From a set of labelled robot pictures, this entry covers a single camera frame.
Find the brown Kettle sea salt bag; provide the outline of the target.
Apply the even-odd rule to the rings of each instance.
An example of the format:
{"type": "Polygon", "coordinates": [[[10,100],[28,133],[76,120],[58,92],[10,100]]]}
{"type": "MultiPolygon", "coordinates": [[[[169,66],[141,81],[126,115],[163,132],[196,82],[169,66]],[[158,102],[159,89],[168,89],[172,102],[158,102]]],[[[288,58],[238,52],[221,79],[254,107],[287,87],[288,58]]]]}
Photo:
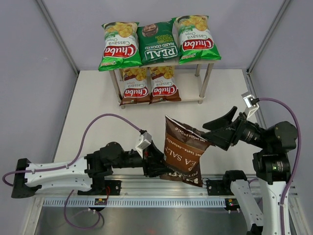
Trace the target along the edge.
{"type": "Polygon", "coordinates": [[[200,157],[212,145],[201,137],[204,132],[165,117],[165,144],[162,162],[173,173],[160,176],[163,180],[178,181],[202,187],[200,157]]]}

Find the brown Chuba barbeque bag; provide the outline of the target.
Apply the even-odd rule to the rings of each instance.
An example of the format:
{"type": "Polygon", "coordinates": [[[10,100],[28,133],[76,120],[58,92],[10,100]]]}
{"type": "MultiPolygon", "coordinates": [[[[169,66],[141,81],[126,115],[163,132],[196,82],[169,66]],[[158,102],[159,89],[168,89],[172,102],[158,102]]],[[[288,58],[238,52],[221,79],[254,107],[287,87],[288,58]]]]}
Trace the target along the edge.
{"type": "Polygon", "coordinates": [[[175,83],[175,67],[149,67],[151,94],[150,104],[164,101],[180,102],[179,89],[175,83]]]}
{"type": "Polygon", "coordinates": [[[124,90],[120,106],[150,102],[147,84],[147,68],[122,70],[124,90]]]}

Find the green REAL chips bag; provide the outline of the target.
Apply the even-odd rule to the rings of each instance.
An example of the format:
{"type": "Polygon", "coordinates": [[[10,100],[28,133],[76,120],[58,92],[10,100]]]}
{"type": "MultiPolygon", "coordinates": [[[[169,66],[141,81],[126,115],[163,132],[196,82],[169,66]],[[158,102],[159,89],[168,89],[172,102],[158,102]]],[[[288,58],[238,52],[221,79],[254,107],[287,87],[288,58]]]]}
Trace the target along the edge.
{"type": "Polygon", "coordinates": [[[181,55],[173,36],[174,21],[158,22],[137,29],[139,54],[143,65],[163,63],[181,55]]]}

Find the green Chuba cassava chips bag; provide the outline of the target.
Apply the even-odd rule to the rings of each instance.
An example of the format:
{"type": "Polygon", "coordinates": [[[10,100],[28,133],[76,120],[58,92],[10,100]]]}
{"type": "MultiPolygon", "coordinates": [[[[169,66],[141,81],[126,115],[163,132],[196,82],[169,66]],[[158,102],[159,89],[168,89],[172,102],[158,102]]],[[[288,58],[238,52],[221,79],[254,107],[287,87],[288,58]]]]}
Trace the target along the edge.
{"type": "Polygon", "coordinates": [[[102,25],[104,50],[99,71],[142,66],[137,38],[138,22],[112,22],[102,25]]]}

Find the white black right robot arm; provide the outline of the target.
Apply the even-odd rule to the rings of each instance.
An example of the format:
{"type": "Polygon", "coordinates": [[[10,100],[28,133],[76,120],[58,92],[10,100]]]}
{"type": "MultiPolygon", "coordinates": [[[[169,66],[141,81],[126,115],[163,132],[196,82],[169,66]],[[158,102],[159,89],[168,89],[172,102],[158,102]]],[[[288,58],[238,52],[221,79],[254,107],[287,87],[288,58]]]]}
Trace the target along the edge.
{"type": "Polygon", "coordinates": [[[228,170],[221,180],[207,180],[208,195],[234,195],[237,205],[229,209],[241,210],[248,235],[286,235],[290,233],[288,190],[291,166],[288,152],[296,148],[298,132],[288,121],[268,129],[248,121],[246,113],[234,115],[234,106],[224,116],[203,124],[208,130],[203,137],[216,147],[228,150],[243,141],[261,149],[253,154],[253,168],[260,184],[263,208],[260,209],[251,192],[247,176],[242,170],[228,170]]]}

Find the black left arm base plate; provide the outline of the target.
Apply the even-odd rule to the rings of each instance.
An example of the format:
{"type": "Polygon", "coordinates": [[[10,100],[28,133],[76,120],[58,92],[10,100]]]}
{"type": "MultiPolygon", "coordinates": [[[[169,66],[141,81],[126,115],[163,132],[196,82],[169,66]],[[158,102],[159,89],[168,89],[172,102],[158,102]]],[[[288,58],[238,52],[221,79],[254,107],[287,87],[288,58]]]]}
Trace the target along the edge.
{"type": "Polygon", "coordinates": [[[93,179],[89,191],[78,191],[78,195],[83,196],[119,196],[121,191],[120,180],[93,179]]]}

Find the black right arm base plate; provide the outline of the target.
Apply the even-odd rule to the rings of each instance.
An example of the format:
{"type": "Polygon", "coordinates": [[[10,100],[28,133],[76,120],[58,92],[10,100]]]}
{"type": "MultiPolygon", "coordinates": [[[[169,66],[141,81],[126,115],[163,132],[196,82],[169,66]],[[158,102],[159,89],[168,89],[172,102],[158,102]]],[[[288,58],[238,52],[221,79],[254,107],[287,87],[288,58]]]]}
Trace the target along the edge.
{"type": "Polygon", "coordinates": [[[206,189],[209,196],[233,196],[230,186],[223,180],[206,180],[206,189]]]}

